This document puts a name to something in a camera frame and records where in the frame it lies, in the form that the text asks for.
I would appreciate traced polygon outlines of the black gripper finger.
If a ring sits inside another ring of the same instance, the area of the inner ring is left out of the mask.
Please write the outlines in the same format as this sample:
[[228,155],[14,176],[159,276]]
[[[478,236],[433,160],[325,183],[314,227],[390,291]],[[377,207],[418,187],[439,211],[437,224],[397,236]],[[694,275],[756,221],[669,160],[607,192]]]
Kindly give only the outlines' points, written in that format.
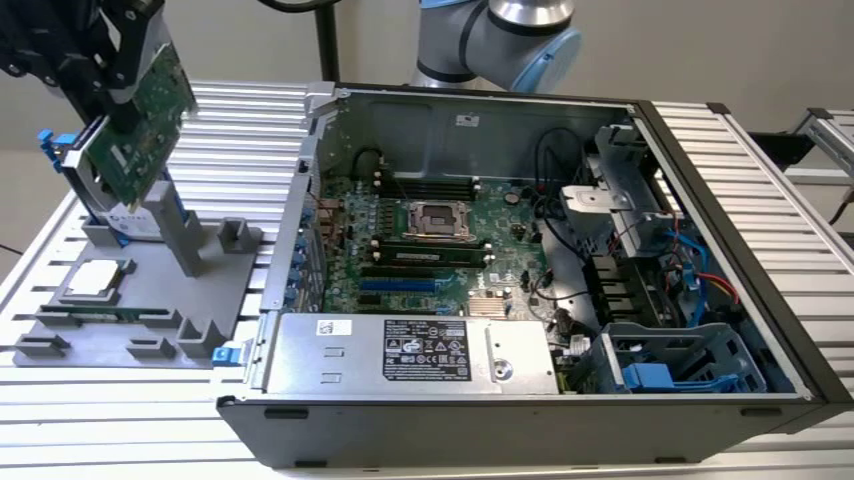
[[107,62],[108,92],[116,104],[110,113],[127,132],[140,120],[134,97],[158,51],[166,44],[164,1],[106,1],[103,14],[119,34],[115,57]]
[[44,56],[2,50],[2,70],[12,77],[34,76],[64,97],[83,120],[95,120],[108,110],[108,93],[95,63],[87,57]]

